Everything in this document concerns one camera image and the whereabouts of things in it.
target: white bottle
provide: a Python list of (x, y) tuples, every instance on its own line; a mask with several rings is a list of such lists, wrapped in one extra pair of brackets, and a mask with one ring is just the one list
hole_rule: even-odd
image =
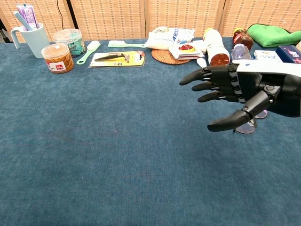
[(230, 62), (230, 54), (224, 47), (221, 34), (213, 29), (205, 30), (204, 43), (207, 45), (208, 62), (210, 65), (227, 65)]

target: blue box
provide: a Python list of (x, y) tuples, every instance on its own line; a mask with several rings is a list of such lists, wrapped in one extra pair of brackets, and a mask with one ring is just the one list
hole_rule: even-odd
[(279, 46), (276, 53), (285, 63), (301, 64), (301, 52), (295, 46)]

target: snack bag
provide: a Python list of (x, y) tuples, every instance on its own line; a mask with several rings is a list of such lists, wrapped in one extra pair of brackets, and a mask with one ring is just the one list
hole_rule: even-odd
[(194, 31), (194, 29), (157, 27), (149, 32), (149, 38), (144, 46), (155, 49), (169, 49), (175, 44), (190, 43), (194, 37)]
[(195, 43), (177, 44), (170, 47), (169, 52), (177, 60), (193, 60), (204, 57), (204, 54), (200, 49), (197, 49)]

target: yellow packaging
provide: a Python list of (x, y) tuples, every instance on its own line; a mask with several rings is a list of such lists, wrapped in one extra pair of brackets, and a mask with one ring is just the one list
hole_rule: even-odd
[[(95, 61), (101, 57), (109, 55), (124, 54), (127, 58), (119, 57), (102, 61)], [(137, 67), (143, 66), (145, 62), (145, 53), (143, 51), (122, 51), (109, 53), (95, 53), (89, 67)]]

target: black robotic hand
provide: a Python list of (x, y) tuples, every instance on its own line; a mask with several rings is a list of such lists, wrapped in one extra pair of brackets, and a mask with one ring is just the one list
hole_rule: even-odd
[(225, 66), (200, 68), (181, 81), (204, 81), (192, 87), (193, 91), (213, 90), (198, 101), (226, 100), (244, 103), (241, 110), (213, 121), (210, 131), (235, 129), (267, 109), (287, 116), (301, 113), (301, 65), (289, 63), (239, 60)]

